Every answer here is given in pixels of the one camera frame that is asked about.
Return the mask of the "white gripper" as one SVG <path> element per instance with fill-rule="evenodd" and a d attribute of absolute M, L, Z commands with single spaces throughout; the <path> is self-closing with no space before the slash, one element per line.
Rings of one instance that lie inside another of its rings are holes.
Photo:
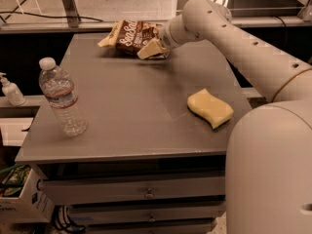
<path fill-rule="evenodd" d="M 166 54 L 187 42 L 187 31 L 182 15 L 168 20 L 159 31 L 159 38 L 151 39 L 137 52 L 140 59 L 148 59 L 155 55 Z"/>

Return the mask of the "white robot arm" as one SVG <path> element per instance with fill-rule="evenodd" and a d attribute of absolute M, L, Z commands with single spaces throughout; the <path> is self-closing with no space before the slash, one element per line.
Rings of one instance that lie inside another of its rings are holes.
<path fill-rule="evenodd" d="M 312 234 L 312 65 L 234 25 L 227 8 L 189 0 L 141 59 L 191 41 L 211 42 L 264 103 L 228 140 L 227 234 Z"/>

